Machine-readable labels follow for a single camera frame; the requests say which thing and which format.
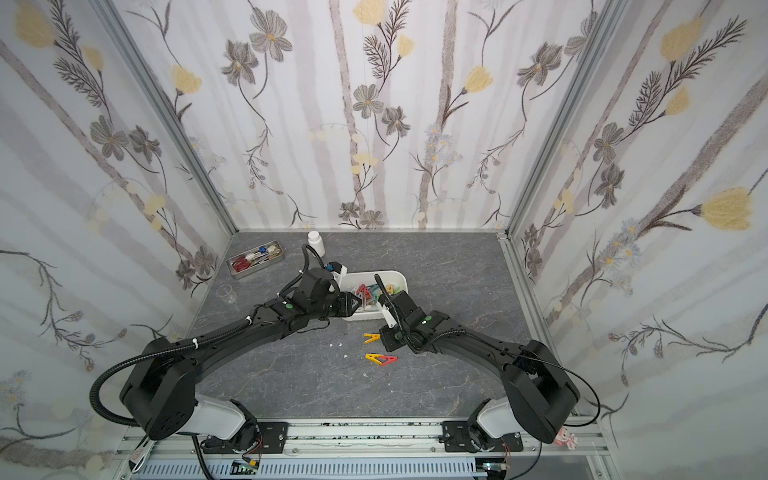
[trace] floral wallpaper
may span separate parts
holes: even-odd
[[[513,234],[627,480],[768,467],[766,26],[757,0],[630,2]]]
[[[603,2],[115,2],[240,228],[506,227]]]
[[[186,334],[229,235],[87,2],[0,12],[0,477],[102,478],[91,383]]]

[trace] table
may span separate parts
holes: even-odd
[[[425,312],[440,310],[500,340],[531,338],[495,233],[322,235],[326,262],[339,261],[350,272],[398,270]],[[306,238],[304,231],[237,233],[224,258],[270,240],[280,242],[286,258],[240,280],[220,268],[192,334],[242,319],[252,305],[274,298],[303,266]],[[216,297],[225,283],[237,294],[234,304]],[[469,416],[482,400],[505,395],[498,379],[445,355],[417,356],[403,347],[390,354],[399,357],[393,364],[370,362],[365,354],[386,351],[381,342],[365,345],[363,333],[377,333],[383,324],[332,319],[327,329],[294,333],[242,355],[212,372],[197,391],[236,399],[260,418]],[[313,326],[322,323],[313,320]]]

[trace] yellow flower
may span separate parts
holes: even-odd
[[[379,164],[379,159],[371,155],[369,152],[358,153],[353,157],[358,164],[368,164],[371,167],[375,167]]]
[[[704,217],[709,225],[720,230],[746,230],[751,226],[748,220],[752,197],[744,187],[731,188],[710,198],[694,213]]]
[[[384,0],[360,0],[352,10],[360,23],[378,25],[384,19]]]
[[[154,215],[159,209],[165,207],[165,197],[162,195],[150,195],[144,204],[144,213]]]
[[[701,30],[701,17],[681,23],[661,39],[661,54],[667,61],[678,61],[694,46]]]
[[[16,35],[35,48],[51,47],[56,39],[45,14],[31,2],[22,2],[16,12]]]
[[[107,212],[103,208],[96,209],[96,212],[94,213],[94,218],[100,222],[106,222],[109,221],[109,212]]]
[[[485,67],[478,65],[474,67],[467,75],[467,81],[464,83],[464,89],[469,93],[477,93],[485,90],[493,82],[493,77],[485,70]]]
[[[565,213],[574,213],[574,195],[570,188],[563,190],[562,195],[554,202],[554,209],[560,210],[565,205]]]
[[[101,52],[98,48],[83,46],[83,55],[88,63],[91,64],[96,70],[104,70],[104,59],[101,57]]]
[[[413,47],[415,45],[416,45],[415,41],[401,34],[397,38],[397,54],[400,55],[401,57],[405,57],[413,51]]]
[[[181,65],[174,65],[173,77],[176,89],[183,94],[193,94],[200,90],[200,84],[203,83],[200,77],[195,77],[194,73]]]
[[[690,106],[690,96],[688,95],[688,88],[682,87],[667,103],[667,115],[681,114]]]

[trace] white plastic bottle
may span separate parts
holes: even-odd
[[[310,245],[315,249],[318,255],[324,257],[326,255],[326,248],[323,245],[323,238],[317,230],[312,230],[309,235]]]

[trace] wire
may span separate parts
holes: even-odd
[[[206,480],[216,480],[214,476],[210,474],[208,466],[205,465],[205,460],[203,460],[203,452],[200,450],[200,441],[197,439],[197,435],[192,435],[192,444],[194,445],[195,455],[197,455],[197,463],[200,464],[200,470],[203,471],[203,475],[205,476]]]
[[[542,359],[539,359],[539,358],[536,358],[536,357],[533,357],[533,356],[524,356],[524,355],[518,355],[517,353],[511,353],[511,352],[509,352],[509,351],[508,351],[508,350],[506,350],[506,349],[500,349],[500,348],[498,348],[496,345],[494,345],[494,344],[492,344],[492,343],[488,343],[488,342],[486,342],[485,340],[483,340],[483,339],[482,339],[482,338],[480,338],[479,336],[476,336],[476,335],[475,335],[475,334],[473,334],[473,333],[469,333],[469,332],[466,332],[466,331],[465,331],[465,332],[464,332],[464,335],[466,335],[466,336],[470,336],[470,337],[472,337],[472,338],[474,338],[474,339],[477,339],[478,341],[480,341],[480,342],[484,343],[484,344],[485,344],[485,345],[487,345],[487,346],[490,346],[490,347],[491,347],[491,348],[493,348],[493,349],[496,349],[497,351],[499,351],[499,352],[501,352],[501,353],[504,353],[505,355],[516,356],[516,357],[518,357],[518,358],[523,358],[523,359],[533,360],[533,361],[535,361],[535,362],[544,363],[545,365],[549,365],[549,366],[557,367],[557,368],[559,368],[560,370],[563,370],[564,372],[568,372],[568,373],[570,373],[571,375],[573,375],[573,376],[577,377],[577,378],[578,378],[578,379],[580,379],[582,382],[584,382],[584,384],[585,384],[585,385],[586,385],[586,386],[587,386],[587,387],[588,387],[588,388],[589,388],[589,389],[592,391],[592,395],[594,395],[594,401],[595,401],[595,403],[598,405],[598,411],[597,411],[597,413],[595,413],[595,414],[594,414],[594,416],[592,417],[592,419],[591,419],[589,422],[584,422],[584,423],[577,423],[577,424],[568,424],[568,423],[564,423],[564,424],[563,424],[563,426],[567,426],[567,427],[585,427],[585,426],[587,426],[587,425],[591,425],[591,424],[593,424],[593,423],[596,423],[596,421],[598,420],[598,417],[600,416],[600,410],[601,410],[601,407],[600,407],[600,397],[598,396],[598,393],[594,391],[594,388],[592,388],[592,385],[590,385],[590,383],[589,383],[589,382],[588,382],[588,381],[587,381],[587,380],[586,380],[586,379],[585,379],[583,376],[579,375],[578,373],[574,372],[574,371],[573,371],[573,370],[571,370],[571,369],[567,369],[567,368],[565,368],[565,367],[564,367],[564,366],[562,366],[562,365],[558,365],[557,363],[547,362],[546,360],[542,360]]]
[[[533,470],[533,468],[536,466],[536,464],[538,463],[538,460],[539,460],[539,459],[540,459],[540,457],[541,457],[541,447],[542,447],[542,444],[541,444],[541,440],[540,440],[540,441],[539,441],[539,443],[538,443],[538,454],[536,455],[536,458],[534,458],[534,461],[533,461],[533,463],[531,463],[531,466],[530,466],[530,467],[528,467],[527,469],[525,469],[525,472],[522,472],[522,473],[518,473],[518,474],[517,474],[517,475],[515,475],[514,477],[505,478],[505,480],[515,480],[516,478],[520,478],[520,477],[522,477],[523,475],[525,475],[526,473],[528,473],[528,472],[530,472],[531,470]]]
[[[314,255],[315,258],[317,259],[317,263],[320,264],[320,268],[325,268],[326,267],[326,264],[323,263],[323,259],[320,257],[320,254],[317,253],[317,250],[315,250],[315,248],[312,245],[309,245],[309,244],[305,243],[304,245],[301,246],[301,250],[304,252],[305,258],[307,258],[307,255],[306,255],[306,251],[307,250],[312,252],[312,255]]]
[[[227,330],[226,332],[220,333],[219,335],[209,336],[208,338],[198,342],[197,348],[201,346],[210,345],[211,343],[218,342],[222,339],[226,339],[229,336],[232,336],[236,333],[239,333],[245,330],[252,324],[253,322],[251,321],[250,317],[248,317],[246,318],[244,323],[234,326],[231,329]],[[117,413],[114,413],[110,409],[105,407],[103,403],[101,403],[101,398],[99,396],[101,387],[111,376],[113,376],[117,372],[120,372],[123,369],[128,368],[129,366],[136,365],[137,363],[143,362],[144,360],[155,359],[157,357],[166,356],[171,353],[179,353],[179,352],[183,352],[185,350],[189,350],[193,348],[195,348],[195,344],[192,342],[186,345],[170,346],[166,349],[162,349],[157,352],[145,353],[144,355],[135,356],[131,359],[120,362],[117,365],[111,366],[104,373],[99,375],[99,377],[96,378],[96,381],[94,382],[94,384],[91,386],[91,391],[88,393],[88,399],[91,402],[91,408],[93,408],[93,410],[97,414],[101,415],[102,417],[109,420],[110,422],[117,423],[119,425],[127,425],[129,427],[138,427],[139,424],[136,420],[130,419],[128,417],[123,417],[122,415],[118,415]]]
[[[382,277],[379,276],[377,273],[373,276],[374,280],[376,280],[376,285],[379,286],[379,290],[381,290],[381,294],[384,296],[384,300],[387,303],[387,306],[390,310],[390,313],[392,316],[395,317],[395,323],[397,323],[398,328],[400,328],[400,332],[402,332],[402,339],[405,340],[406,345],[413,351],[418,352],[419,349],[415,347],[413,344],[413,341],[411,340],[411,333],[410,331],[406,330],[406,328],[403,326],[402,320],[400,319],[400,314],[397,312],[397,307],[395,306],[395,303],[392,301],[392,297],[389,295],[389,292],[386,291],[386,287],[384,286],[384,282],[382,281]]]

